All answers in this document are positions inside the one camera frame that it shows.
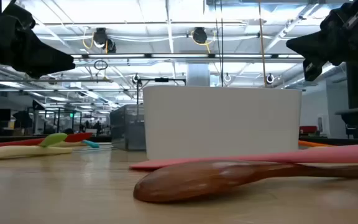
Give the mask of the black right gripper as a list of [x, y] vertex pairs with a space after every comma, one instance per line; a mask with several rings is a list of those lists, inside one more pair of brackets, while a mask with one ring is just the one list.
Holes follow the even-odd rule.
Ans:
[[358, 0], [330, 11], [321, 30], [290, 39], [286, 46], [304, 57], [304, 64], [358, 63]]

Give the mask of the green silicone spoon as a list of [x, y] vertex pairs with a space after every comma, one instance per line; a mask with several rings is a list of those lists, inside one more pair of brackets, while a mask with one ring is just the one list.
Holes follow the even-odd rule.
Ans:
[[60, 143], [67, 138], [67, 134], [65, 133], [54, 133], [48, 135], [41, 143], [38, 144], [40, 147], [49, 147], [51, 145]]

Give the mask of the red silicone spoon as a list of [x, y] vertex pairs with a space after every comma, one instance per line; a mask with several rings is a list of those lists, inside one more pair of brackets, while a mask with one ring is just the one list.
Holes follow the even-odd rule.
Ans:
[[[78, 133], [78, 134], [69, 134], [68, 137], [64, 140], [65, 142], [79, 142], [83, 140], [88, 140], [91, 137], [91, 133]], [[1, 146], [34, 146], [38, 145], [44, 140], [44, 138], [38, 139], [27, 139], [21, 141], [8, 141], [0, 142]]]

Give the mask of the cream handled table knife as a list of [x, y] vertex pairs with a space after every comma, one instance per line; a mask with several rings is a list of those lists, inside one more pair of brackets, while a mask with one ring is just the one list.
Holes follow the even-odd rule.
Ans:
[[40, 146], [1, 146], [0, 159], [11, 159], [29, 156], [51, 156], [60, 154], [71, 154], [76, 151], [95, 151], [110, 149], [110, 144], [102, 144], [99, 147], [78, 146], [78, 147], [40, 147]]
[[82, 141], [79, 142], [59, 142], [56, 144], [53, 144], [52, 147], [80, 147], [80, 146], [85, 146], [85, 143], [83, 143]]

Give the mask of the orange silicone spoon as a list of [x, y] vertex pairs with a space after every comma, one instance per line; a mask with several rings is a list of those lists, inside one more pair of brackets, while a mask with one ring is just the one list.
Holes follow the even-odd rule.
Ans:
[[332, 147], [332, 145], [329, 144], [322, 144], [318, 142], [308, 142], [308, 141], [298, 141], [299, 146], [306, 146], [306, 147]]

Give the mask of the grey translucent plastic bin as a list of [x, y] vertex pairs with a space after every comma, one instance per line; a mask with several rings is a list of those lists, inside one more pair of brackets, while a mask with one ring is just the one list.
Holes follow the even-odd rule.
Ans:
[[125, 151], [146, 150], [143, 105], [125, 105], [110, 112], [109, 120], [114, 148]]

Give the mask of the red box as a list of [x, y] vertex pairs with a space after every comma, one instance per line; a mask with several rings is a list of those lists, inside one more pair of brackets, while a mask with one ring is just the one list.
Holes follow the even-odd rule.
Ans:
[[300, 135], [309, 135], [318, 133], [317, 126], [300, 126]]

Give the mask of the pink silicone spoon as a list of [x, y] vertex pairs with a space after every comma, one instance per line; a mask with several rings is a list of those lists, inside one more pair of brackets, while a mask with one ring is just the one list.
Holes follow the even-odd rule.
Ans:
[[358, 164], [358, 145], [317, 147], [293, 152], [271, 154], [227, 156], [187, 159], [154, 159], [138, 162], [129, 166], [132, 170], [157, 170], [163, 167], [186, 162], [233, 160], [251, 162], [288, 162], [288, 163], [321, 163], [321, 164]]

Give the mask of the white plastic bin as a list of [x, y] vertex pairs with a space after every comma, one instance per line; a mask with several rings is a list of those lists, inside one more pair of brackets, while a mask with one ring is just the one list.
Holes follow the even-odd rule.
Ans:
[[298, 149], [299, 90], [148, 86], [143, 97], [150, 160]]

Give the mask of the brown wooden spoon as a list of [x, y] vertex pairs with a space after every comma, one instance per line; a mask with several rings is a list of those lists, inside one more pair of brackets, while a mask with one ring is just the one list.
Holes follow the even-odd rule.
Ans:
[[358, 165], [316, 167], [302, 164], [243, 161], [199, 161], [157, 169], [134, 186], [133, 197], [148, 203], [170, 203], [227, 192], [235, 187], [281, 177], [358, 179]]

